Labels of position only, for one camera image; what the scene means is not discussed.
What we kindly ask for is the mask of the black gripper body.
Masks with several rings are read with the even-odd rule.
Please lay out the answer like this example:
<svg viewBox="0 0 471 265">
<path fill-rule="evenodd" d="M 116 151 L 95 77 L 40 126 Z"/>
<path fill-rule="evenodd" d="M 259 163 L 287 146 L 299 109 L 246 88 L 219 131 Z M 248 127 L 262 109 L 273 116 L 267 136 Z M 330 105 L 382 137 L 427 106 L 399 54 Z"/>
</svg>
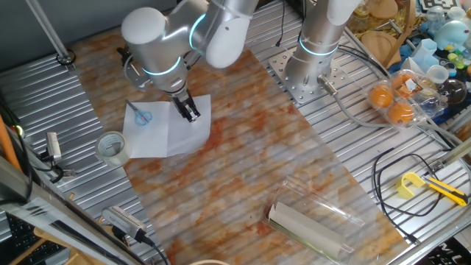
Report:
<svg viewBox="0 0 471 265">
<path fill-rule="evenodd" d="M 187 103 L 189 95 L 187 88 L 182 88 L 177 92 L 170 93 L 169 96 L 180 113 L 189 112 L 189 104 Z"/>
</svg>

